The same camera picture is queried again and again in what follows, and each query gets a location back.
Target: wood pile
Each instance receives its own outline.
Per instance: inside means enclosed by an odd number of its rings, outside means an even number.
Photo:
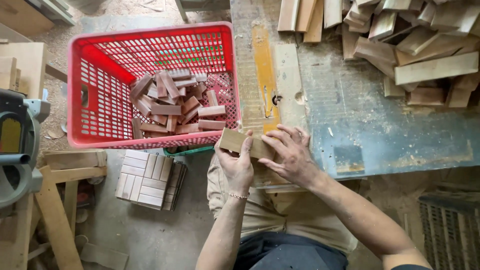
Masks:
[[[175,209],[186,166],[173,158],[127,150],[115,196],[157,210]]]
[[[475,1],[293,2],[297,6],[282,1],[278,30],[303,32],[303,42],[320,42],[318,25],[336,25],[344,60],[364,58],[382,71],[386,97],[461,108],[480,82],[480,4]]]
[[[132,118],[134,139],[222,130],[224,121],[200,119],[187,124],[196,115],[211,117],[226,114],[225,105],[219,105],[214,90],[207,91],[207,74],[192,74],[189,69],[159,70],[154,76],[145,74],[130,85],[129,99],[138,111],[152,123]],[[208,97],[209,106],[199,100]]]

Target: person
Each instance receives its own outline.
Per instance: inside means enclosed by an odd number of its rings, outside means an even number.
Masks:
[[[252,138],[245,139],[239,155],[217,143],[207,175],[215,223],[196,269],[346,269],[346,255],[358,241],[382,261],[385,270],[432,269],[395,221],[319,169],[310,156],[307,132],[299,127],[277,128],[262,140],[275,149],[282,163],[265,158],[258,162],[309,192],[279,214],[264,191],[251,188]]]

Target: grey machine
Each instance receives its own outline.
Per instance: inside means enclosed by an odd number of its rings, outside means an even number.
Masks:
[[[15,214],[15,202],[42,187],[35,166],[40,124],[49,115],[49,102],[0,88],[0,218]]]

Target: right hand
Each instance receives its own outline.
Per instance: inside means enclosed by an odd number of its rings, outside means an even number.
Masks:
[[[276,127],[280,131],[269,131],[262,136],[262,140],[275,149],[282,158],[282,163],[278,164],[266,158],[259,159],[258,162],[287,181],[308,189],[316,177],[324,173],[310,156],[308,149],[310,135],[300,127],[292,128],[282,124]]]

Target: table saw surface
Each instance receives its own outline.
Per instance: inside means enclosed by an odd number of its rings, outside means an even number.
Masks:
[[[341,36],[334,28],[324,29],[322,42],[314,46],[303,44],[299,34],[277,32],[280,3],[230,0],[243,130],[261,135],[269,121],[252,50],[252,30],[264,27],[271,48],[298,45],[306,117],[282,122],[298,125],[306,120],[312,155],[332,177],[479,165],[480,157],[474,154],[480,148],[476,107],[408,107],[403,99],[385,98],[383,74],[365,60],[343,61]],[[285,113],[288,108],[280,102],[279,110]]]

